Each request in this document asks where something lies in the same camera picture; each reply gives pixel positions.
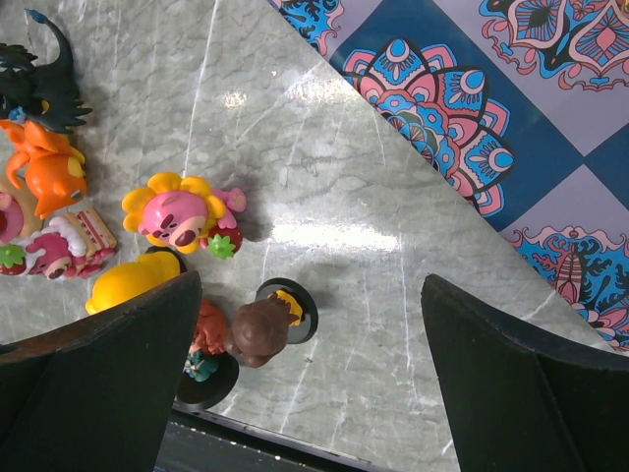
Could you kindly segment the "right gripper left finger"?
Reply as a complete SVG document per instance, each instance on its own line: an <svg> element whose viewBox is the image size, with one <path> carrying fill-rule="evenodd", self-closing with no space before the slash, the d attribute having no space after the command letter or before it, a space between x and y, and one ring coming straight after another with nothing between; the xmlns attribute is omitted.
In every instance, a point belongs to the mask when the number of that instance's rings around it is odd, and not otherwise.
<svg viewBox="0 0 629 472"><path fill-rule="evenodd" d="M1 348L4 471L150 471L200 311L187 271Z"/></svg>

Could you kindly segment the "brown hair yellow figurine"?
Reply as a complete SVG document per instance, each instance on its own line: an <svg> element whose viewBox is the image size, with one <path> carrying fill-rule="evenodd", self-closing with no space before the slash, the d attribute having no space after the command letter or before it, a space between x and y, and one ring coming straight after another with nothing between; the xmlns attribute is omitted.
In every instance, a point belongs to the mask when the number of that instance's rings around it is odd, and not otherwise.
<svg viewBox="0 0 629 472"><path fill-rule="evenodd" d="M294 280L271 278L252 303L238 309L224 348L246 366L259 368L286 346L308 342L317 328L318 309L309 291Z"/></svg>

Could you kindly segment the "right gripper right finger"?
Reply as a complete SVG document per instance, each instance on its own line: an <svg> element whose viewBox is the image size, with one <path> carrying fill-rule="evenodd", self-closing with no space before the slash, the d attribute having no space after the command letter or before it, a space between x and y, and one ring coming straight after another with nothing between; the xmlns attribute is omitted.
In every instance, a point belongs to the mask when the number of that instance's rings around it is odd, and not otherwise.
<svg viewBox="0 0 629 472"><path fill-rule="evenodd" d="M628 360L431 274L422 313L463 471L625 471Z"/></svg>

